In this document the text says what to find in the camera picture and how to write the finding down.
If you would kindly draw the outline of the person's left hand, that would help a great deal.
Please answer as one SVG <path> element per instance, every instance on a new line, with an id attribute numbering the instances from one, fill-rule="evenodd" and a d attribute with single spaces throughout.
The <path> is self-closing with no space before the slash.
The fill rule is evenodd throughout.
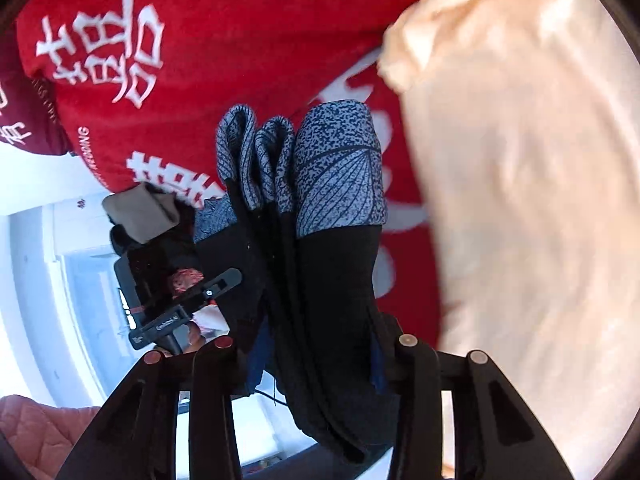
<path id="1" fill-rule="evenodd" d="M 180 339 L 186 344 L 183 353 L 200 350 L 206 342 L 227 335 L 230 327 L 216 304 L 209 304 L 195 312 L 192 320 L 180 327 Z"/>

